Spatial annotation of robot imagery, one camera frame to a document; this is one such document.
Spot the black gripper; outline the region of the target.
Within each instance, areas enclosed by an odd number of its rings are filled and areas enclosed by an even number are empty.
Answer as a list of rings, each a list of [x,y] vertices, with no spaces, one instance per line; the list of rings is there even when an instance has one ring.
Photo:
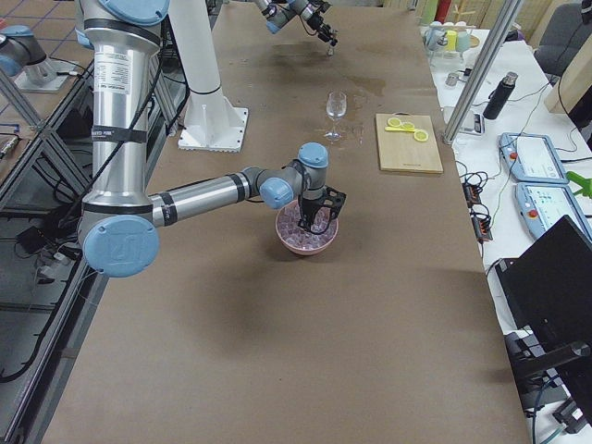
[[[325,206],[327,200],[327,189],[305,191],[299,196],[300,219],[298,227],[309,233],[318,233],[314,228],[317,213]]]
[[[324,22],[323,17],[318,12],[314,12],[312,16],[308,18],[308,25],[316,32],[317,37],[321,41],[328,43],[329,45],[336,45],[338,43],[334,31]]]

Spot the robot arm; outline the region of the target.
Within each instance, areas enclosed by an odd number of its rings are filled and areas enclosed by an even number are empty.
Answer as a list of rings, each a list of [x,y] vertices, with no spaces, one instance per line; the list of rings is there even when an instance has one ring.
[[[330,195],[327,149],[316,142],[303,145],[278,170],[249,167],[155,195],[146,192],[145,109],[157,83],[150,66],[165,29],[172,31],[188,82],[183,144],[241,148],[248,112],[222,93],[204,2],[79,1],[77,19],[80,40],[94,51],[93,177],[78,225],[92,269],[111,278],[138,274],[157,255],[160,227],[257,196],[274,209],[297,201],[301,228],[312,229]]]
[[[272,34],[281,31],[292,19],[299,18],[310,35],[315,35],[324,43],[337,45],[337,33],[324,21],[331,4],[328,1],[270,1],[254,0],[266,20],[266,26]]]

